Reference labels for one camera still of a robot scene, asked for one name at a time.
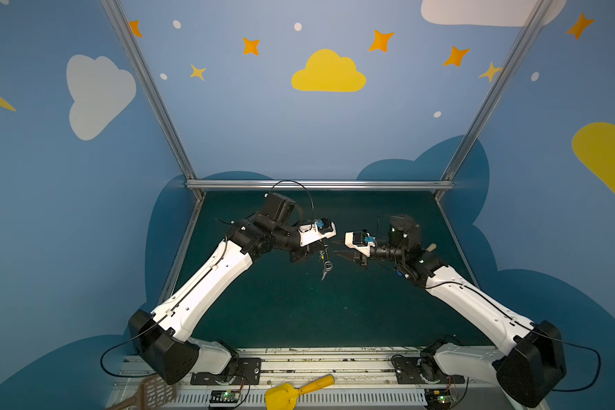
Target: black mounting plate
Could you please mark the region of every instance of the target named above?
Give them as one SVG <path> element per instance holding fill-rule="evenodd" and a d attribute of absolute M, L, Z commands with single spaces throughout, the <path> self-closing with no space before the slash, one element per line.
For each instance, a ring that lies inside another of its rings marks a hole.
<path fill-rule="evenodd" d="M 262 359 L 259 357 L 239 357 L 237 362 L 236 374 L 244 374 L 246 376 L 246 384 L 252 384 L 254 386 L 260 383 L 260 365 Z M 234 376 L 234 378 L 227 384 L 222 384 L 223 376 L 220 374 L 212 373 L 192 373 L 191 384 L 193 386 L 239 386 L 241 384 L 241 376 Z"/>
<path fill-rule="evenodd" d="M 419 365 L 421 357 L 411 356 L 403 357 L 396 355 L 392 357 L 392 365 L 394 366 L 394 373 L 396 374 L 396 382 L 398 384 L 425 384 L 426 381 L 421 376 L 421 368 Z M 448 384 L 449 376 L 437 370 L 439 377 L 439 384 Z M 451 376 L 451 383 L 464 384 L 465 378 L 463 376 L 454 375 Z"/>

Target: dark green mat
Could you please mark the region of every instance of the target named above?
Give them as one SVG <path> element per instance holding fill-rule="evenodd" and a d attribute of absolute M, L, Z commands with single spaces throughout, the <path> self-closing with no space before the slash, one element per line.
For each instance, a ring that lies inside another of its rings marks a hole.
<path fill-rule="evenodd" d="M 310 217 L 305 192 L 283 193 Z M 377 215 L 412 215 L 422 226 L 423 246 L 436 243 L 437 254 L 469 279 L 431 193 L 315 191 L 312 196 L 315 218 L 330 217 L 338 232 L 334 239 L 339 240 L 347 231 L 373 232 Z M 207 193 L 176 289 L 223 239 L 214 218 L 229 222 L 246 217 L 263 201 L 263 192 Z M 387 224 L 387 218 L 381 218 L 380 237 L 385 237 Z M 463 344 L 491 344 L 451 307 L 377 262 L 362 270 L 332 252 L 330 260 L 333 270 L 322 282 L 323 265 L 317 257 L 290 264 L 283 251 L 263 255 L 214 302 L 193 336 L 221 339 L 236 348 L 425 346 L 444 334 L 455 334 Z"/>

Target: yellow scoop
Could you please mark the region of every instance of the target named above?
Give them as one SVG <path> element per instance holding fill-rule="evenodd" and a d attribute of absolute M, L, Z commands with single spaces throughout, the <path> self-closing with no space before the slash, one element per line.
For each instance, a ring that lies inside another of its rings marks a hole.
<path fill-rule="evenodd" d="M 296 406 L 296 399 L 300 395 L 330 386 L 331 384 L 335 384 L 332 374 L 322 377 L 300 389 L 293 388 L 289 383 L 281 384 L 278 387 L 267 390 L 264 395 L 267 410 L 292 410 Z"/>

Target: black cable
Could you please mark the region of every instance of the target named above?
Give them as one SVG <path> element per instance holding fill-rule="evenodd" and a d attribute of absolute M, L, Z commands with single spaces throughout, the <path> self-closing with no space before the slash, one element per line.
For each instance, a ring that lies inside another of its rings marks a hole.
<path fill-rule="evenodd" d="M 225 220 L 219 219 L 219 218 L 214 218 L 216 219 L 218 222 L 221 222 L 221 224 L 225 224 L 225 225 L 232 225 L 234 224 L 234 222 L 226 222 Z"/>
<path fill-rule="evenodd" d="M 396 269 L 388 268 L 385 265 L 383 265 L 383 262 L 384 262 L 383 260 L 378 260 L 377 262 L 378 262 L 378 265 L 380 265 L 381 268 L 387 269 L 387 270 L 390 270 L 390 271 L 393 271 L 393 272 L 396 272 Z"/>
<path fill-rule="evenodd" d="M 568 344 L 569 346 L 574 346 L 575 348 L 591 350 L 592 352 L 594 352 L 594 354 L 597 355 L 597 371 L 595 372 L 595 375 L 592 378 L 592 381 L 590 383 L 588 383 L 587 385 L 585 385 L 583 387 L 580 387 L 580 388 L 571 388 L 571 389 L 557 389 L 557 388 L 553 388 L 552 389 L 553 392 L 561 392 L 561 393 L 582 392 L 583 390 L 587 390 L 587 389 L 591 388 L 592 386 L 594 386 L 594 384 L 597 382 L 597 379 L 599 378 L 599 372 L 601 370 L 601 355 L 599 354 L 599 352 L 597 350 L 589 348 L 587 346 L 581 346 L 579 344 L 574 344 L 574 343 L 566 342 L 565 340 L 556 339 L 555 337 L 551 337 L 551 336 L 548 336 L 548 335 L 546 335 L 544 333 L 539 332 L 538 331 L 539 329 L 529 329 L 528 327 L 526 327 L 525 325 L 520 324 L 517 321 L 515 321 L 515 323 L 520 325 L 520 326 L 522 326 L 524 329 L 530 330 L 532 332 L 535 332 L 535 333 L 539 334 L 542 337 L 546 337 L 547 339 L 551 339 L 551 340 L 554 340 L 554 341 L 560 342 L 560 343 L 565 343 L 565 344 Z"/>
<path fill-rule="evenodd" d="M 241 375 L 242 379 L 246 380 L 246 382 L 248 383 L 248 389 L 246 390 L 246 397 L 244 397 L 238 405 L 231 407 L 230 410 L 235 410 L 236 408 L 238 408 L 239 406 L 241 406 L 242 404 L 244 404 L 244 402 L 248 399 L 248 395 L 250 393 L 250 382 L 248 381 L 248 379 L 246 378 L 246 376 L 242 373 Z"/>
<path fill-rule="evenodd" d="M 189 295 L 189 293 L 191 293 L 191 292 L 192 292 L 192 291 L 193 291 L 193 290 L 194 290 L 194 289 L 198 286 L 198 284 L 199 284 L 199 283 L 201 283 L 201 282 L 203 281 L 203 279 L 205 279 L 205 277 L 206 277 L 206 276 L 207 276 L 210 272 L 212 272 L 212 270 L 214 269 L 214 267 L 215 267 L 216 265 L 218 265 L 218 263 L 219 263 L 219 262 L 221 262 L 221 261 L 223 260 L 223 257 L 226 255 L 226 251 L 228 250 L 228 234 L 226 233 L 226 231 L 225 231 L 225 230 L 223 230 L 223 236 L 224 236 L 224 239 L 225 239 L 225 246 L 223 247 L 223 253 L 221 253 L 221 258 L 219 258 L 219 259 L 216 261 L 216 263 L 215 263 L 215 264 L 213 264 L 207 272 L 205 272 L 205 275 L 203 275 L 203 276 L 202 276 L 202 277 L 198 280 L 198 282 L 196 282 L 196 284 L 194 284 L 194 286 L 192 286 L 192 287 L 191 287 L 191 289 L 190 289 L 187 293 L 185 293 L 185 295 L 184 295 L 184 296 L 182 296 L 182 298 L 180 298 L 180 300 L 179 300 L 179 301 L 177 301 L 177 303 L 176 303 L 176 304 L 175 304 L 175 305 L 171 308 L 171 310 L 173 310 L 173 309 L 175 309 L 176 307 L 180 306 L 180 303 L 182 302 L 182 300 L 184 300 L 184 299 L 185 299 L 185 298 Z M 167 316 L 168 316 L 168 315 L 164 315 L 164 317 L 162 317 L 162 318 L 161 318 L 158 322 L 156 322 L 156 324 L 158 324 L 158 323 L 162 322 L 164 319 L 166 319 L 166 317 L 167 317 Z M 146 334 L 148 331 L 150 331 L 150 330 L 151 330 L 152 328 L 154 328 L 154 327 L 155 327 L 155 325 L 152 325 L 152 326 L 150 326 L 148 329 L 146 329 L 145 331 L 140 332 L 139 334 L 137 334 L 136 336 L 133 336 L 133 337 L 132 337 L 132 338 L 130 338 L 129 340 L 126 340 L 126 341 L 124 341 L 123 343 L 119 343 L 119 344 L 117 344 L 116 346 L 112 346 L 111 348 L 107 349 L 107 350 L 106 350 L 106 351 L 102 354 L 102 356 L 100 356 L 100 367 L 103 369 L 103 371 L 104 371 L 105 373 L 109 374 L 110 376 L 114 376 L 114 377 L 123 377 L 123 378 L 127 378 L 127 379 L 129 379 L 129 378 L 132 378 L 132 379 L 140 379 L 140 378 L 143 378 L 143 377 L 148 377 L 148 376 L 152 376 L 153 374 L 155 374 L 155 373 L 149 373 L 149 374 L 142 374 L 142 375 L 140 375 L 140 376 L 124 376 L 124 375 L 122 375 L 122 374 L 115 374 L 115 373 L 110 372 L 109 370 L 107 370 L 107 369 L 105 368 L 105 365 L 104 365 L 104 363 L 103 363 L 103 360 L 104 360 L 104 358 L 105 358 L 105 355 L 106 355 L 107 353 L 109 353 L 111 350 L 114 350 L 115 348 L 117 348 L 117 347 L 119 347 L 119 346 L 123 346 L 124 344 L 129 343 L 129 342 L 131 342 L 132 340 L 137 339 L 137 338 L 138 338 L 138 337 L 140 337 L 140 336 L 143 336 L 144 334 Z"/>
<path fill-rule="evenodd" d="M 166 319 L 166 316 L 168 316 L 168 315 L 164 315 L 164 317 L 162 317 L 162 319 L 160 319 L 160 322 L 161 322 L 161 321 L 163 321 L 164 319 Z M 105 364 L 103 363 L 103 360 L 104 360 L 104 358 L 105 358 L 105 355 L 106 355 L 107 353 L 109 353 L 111 350 L 114 350 L 115 348 L 117 348 L 117 347 L 119 347 L 119 346 L 123 346 L 124 344 L 129 343 L 129 342 L 131 342 L 132 340 L 134 340 L 134 339 L 138 338 L 139 336 L 143 336 L 143 335 L 144 335 L 144 334 L 146 334 L 148 331 L 150 331 L 150 329 L 152 329 L 152 328 L 154 328 L 154 327 L 155 327 L 155 325 L 152 325 L 152 326 L 150 326 L 148 329 L 146 329 L 145 331 L 140 332 L 139 334 L 137 334 L 135 337 L 132 337 L 132 338 L 131 338 L 131 339 L 129 339 L 129 340 L 125 340 L 123 343 L 118 343 L 116 346 L 112 346 L 111 348 L 109 348 L 109 349 L 105 350 L 105 352 L 102 354 L 102 356 L 100 356 L 100 367 L 103 369 L 103 371 L 104 371 L 105 373 L 109 374 L 110 376 L 114 376 L 114 377 L 123 377 L 123 378 L 125 378 L 125 379 L 129 379 L 129 378 L 133 378 L 133 379 L 140 379 L 140 378 L 143 378 L 143 377 L 148 377 L 148 376 L 152 376 L 153 374 L 155 374 L 155 373 L 149 373 L 149 374 L 142 374 L 142 375 L 140 375 L 140 376 L 124 376 L 123 374 L 115 374 L 115 373 L 110 372 L 109 370 L 107 370 L 107 368 L 105 367 Z"/>
<path fill-rule="evenodd" d="M 467 384 L 465 384 L 465 392 L 462 394 L 462 397 L 460 398 L 460 400 L 456 401 L 456 403 L 449 407 L 449 410 L 451 410 L 453 407 L 457 406 L 460 404 L 460 402 L 462 401 L 463 398 L 465 398 L 465 395 L 467 394 L 467 389 L 469 388 L 469 377 L 467 377 Z"/>
<path fill-rule="evenodd" d="M 310 215 L 310 225 L 312 225 L 314 223 L 314 202 L 312 201 L 312 194 L 310 193 L 310 191 L 305 187 L 305 185 L 301 184 L 300 182 L 297 182 L 297 181 L 294 181 L 294 180 L 291 180 L 291 179 L 283 179 L 283 180 L 279 180 L 278 182 L 273 184 L 273 186 L 271 187 L 269 193 L 273 192 L 273 189 L 276 187 L 276 185 L 280 184 L 281 182 L 293 182 L 293 183 L 295 183 L 297 185 L 301 185 L 301 187 L 303 187 L 305 192 L 307 192 L 307 196 L 310 197 L 310 205 L 312 205 L 312 214 Z"/>
<path fill-rule="evenodd" d="M 380 217 L 389 217 L 389 218 L 399 218 L 399 219 L 407 219 L 404 217 L 398 217 L 396 215 L 386 215 L 386 214 L 382 214 L 382 215 L 378 215 L 376 216 L 376 232 L 374 233 L 374 236 L 377 237 L 378 236 L 378 224 L 380 222 Z"/>
<path fill-rule="evenodd" d="M 445 334 L 444 338 L 446 339 L 447 337 L 450 337 L 451 340 L 453 340 L 458 346 L 462 346 L 462 342 L 457 337 L 455 337 L 453 334 Z"/>
<path fill-rule="evenodd" d="M 597 379 L 599 378 L 599 372 L 601 371 L 601 355 L 599 354 L 599 352 L 597 350 L 592 349 L 592 348 L 587 347 L 587 346 L 581 346 L 580 344 L 574 344 L 574 343 L 571 343 L 571 342 L 566 342 L 565 340 L 560 340 L 560 339 L 557 339 L 555 337 L 548 336 L 547 334 L 544 334 L 544 333 L 540 332 L 539 329 L 535 329 L 535 328 L 529 329 L 525 325 L 520 324 L 519 321 L 515 320 L 512 316 L 510 316 L 507 313 L 505 313 L 499 307 L 497 307 L 497 305 L 495 305 L 490 300 L 488 300 L 482 293 L 480 293 L 479 291 L 477 291 L 473 287 L 469 287 L 469 286 L 467 286 L 467 285 L 465 285 L 463 283 L 458 283 L 458 282 L 442 282 L 442 283 L 438 283 L 438 284 L 436 284 L 434 286 L 427 287 L 425 289 L 433 289 L 433 288 L 438 287 L 438 286 L 446 285 L 447 283 L 452 283 L 454 285 L 463 286 L 464 288 L 466 288 L 466 289 L 476 293 L 476 295 L 479 295 L 481 298 L 483 298 L 486 302 L 488 302 L 490 305 L 492 305 L 492 307 L 497 309 L 502 315 L 506 316 L 511 321 L 514 321 L 519 326 L 522 326 L 524 329 L 526 329 L 529 332 L 535 332 L 538 335 L 540 335 L 542 337 L 545 337 L 547 339 L 551 339 L 551 340 L 553 340 L 555 342 L 565 343 L 565 344 L 568 344 L 569 346 L 574 346 L 575 348 L 578 348 L 578 349 L 590 350 L 591 352 L 594 352 L 594 354 L 597 355 L 597 370 L 595 372 L 594 378 L 592 378 L 592 381 L 590 383 L 588 383 L 587 385 L 585 385 L 583 387 L 580 387 L 580 388 L 572 388 L 572 389 L 555 389 L 554 388 L 554 389 L 552 389 L 553 392 L 563 392 L 563 393 L 582 392 L 583 390 L 587 390 L 587 389 L 591 388 L 597 382 Z"/>

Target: wooden handle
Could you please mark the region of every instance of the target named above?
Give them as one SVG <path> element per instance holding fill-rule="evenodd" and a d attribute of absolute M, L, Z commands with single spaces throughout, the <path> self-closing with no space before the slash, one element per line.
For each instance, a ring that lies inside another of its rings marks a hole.
<path fill-rule="evenodd" d="M 298 390 L 299 394 L 310 393 L 320 388 L 328 387 L 331 384 L 335 384 L 335 379 L 332 377 L 332 374 L 329 374 L 321 379 L 308 384 L 307 386 L 302 387 Z"/>
<path fill-rule="evenodd" d="M 139 391 L 137 390 L 137 392 L 131 398 L 124 400 L 119 404 L 115 404 L 114 406 L 111 406 L 105 410 L 123 410 L 123 409 L 127 409 L 130 406 L 134 406 L 135 404 L 137 404 L 137 394 L 138 393 Z"/>

